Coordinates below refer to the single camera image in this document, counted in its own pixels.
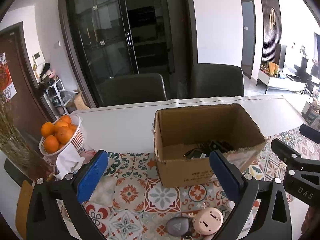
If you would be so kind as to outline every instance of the wooden slat wall panel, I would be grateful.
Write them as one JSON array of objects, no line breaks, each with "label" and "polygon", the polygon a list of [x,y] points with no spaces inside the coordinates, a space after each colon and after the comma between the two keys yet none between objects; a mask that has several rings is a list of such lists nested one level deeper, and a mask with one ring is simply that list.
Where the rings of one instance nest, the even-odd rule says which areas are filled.
[{"label": "wooden slat wall panel", "polygon": [[[263,15],[263,47],[261,64],[269,61],[279,64],[281,51],[281,12],[279,0],[261,0]],[[275,10],[276,25],[273,32],[270,30],[271,8]]]}]

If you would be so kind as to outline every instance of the gold decoration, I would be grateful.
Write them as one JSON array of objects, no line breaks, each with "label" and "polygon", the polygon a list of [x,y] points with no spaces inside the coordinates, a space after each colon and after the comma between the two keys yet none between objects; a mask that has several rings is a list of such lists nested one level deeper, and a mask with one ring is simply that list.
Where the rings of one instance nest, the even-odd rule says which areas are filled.
[{"label": "gold decoration", "polygon": [[276,26],[276,13],[275,13],[275,9],[273,8],[271,8],[269,19],[270,19],[270,30],[273,32],[274,26]]}]

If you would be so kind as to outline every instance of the cardboard box on floor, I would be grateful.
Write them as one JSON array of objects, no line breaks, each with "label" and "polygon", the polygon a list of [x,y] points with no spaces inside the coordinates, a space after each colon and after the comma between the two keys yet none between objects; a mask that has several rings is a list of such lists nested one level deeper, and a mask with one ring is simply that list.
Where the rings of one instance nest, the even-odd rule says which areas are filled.
[{"label": "cardboard box on floor", "polygon": [[234,151],[224,153],[241,172],[263,149],[266,139],[239,104],[191,106],[156,111],[154,147],[156,168],[164,187],[184,187],[208,182],[214,175],[209,158],[186,159],[197,143],[226,141]]}]

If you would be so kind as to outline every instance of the orange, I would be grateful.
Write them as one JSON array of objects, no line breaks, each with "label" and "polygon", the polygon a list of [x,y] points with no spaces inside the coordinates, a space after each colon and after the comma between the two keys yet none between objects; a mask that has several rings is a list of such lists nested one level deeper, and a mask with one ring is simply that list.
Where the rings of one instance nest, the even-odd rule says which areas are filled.
[{"label": "orange", "polygon": [[61,116],[59,120],[64,121],[67,124],[70,124],[72,122],[70,116],[68,116],[68,115]]},{"label": "orange", "polygon": [[73,124],[73,123],[70,123],[70,124],[69,124],[69,128],[73,131],[73,133],[75,133],[76,130],[77,130],[77,128],[78,128],[78,126],[75,125],[75,124]]},{"label": "orange", "polygon": [[60,143],[58,150],[60,150],[63,146],[65,146],[65,144]]},{"label": "orange", "polygon": [[62,120],[58,120],[55,124],[54,124],[54,131],[57,132],[58,129],[62,126],[66,126],[68,127],[68,123],[66,123],[65,121]]},{"label": "orange", "polygon": [[54,124],[52,122],[46,122],[41,126],[41,134],[44,138],[47,138],[49,135],[54,135]]},{"label": "orange", "polygon": [[72,136],[73,136],[73,131],[66,126],[60,127],[55,135],[58,141],[61,142],[62,144],[66,144],[68,141],[70,141]]},{"label": "orange", "polygon": [[59,148],[59,142],[53,135],[49,135],[45,140],[44,140],[44,149],[47,153],[55,153],[58,151]]}]

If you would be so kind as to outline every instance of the blue gripper pad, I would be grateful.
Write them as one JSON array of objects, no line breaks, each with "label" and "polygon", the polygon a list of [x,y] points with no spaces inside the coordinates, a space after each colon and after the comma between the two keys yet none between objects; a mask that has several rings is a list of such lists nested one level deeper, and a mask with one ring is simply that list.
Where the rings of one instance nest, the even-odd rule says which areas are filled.
[{"label": "blue gripper pad", "polygon": [[215,151],[210,153],[209,163],[228,200],[238,204],[240,200],[240,186]]},{"label": "blue gripper pad", "polygon": [[108,166],[108,159],[109,154],[107,152],[98,150],[90,162],[77,172],[75,187],[79,203],[82,204],[90,199]]}]

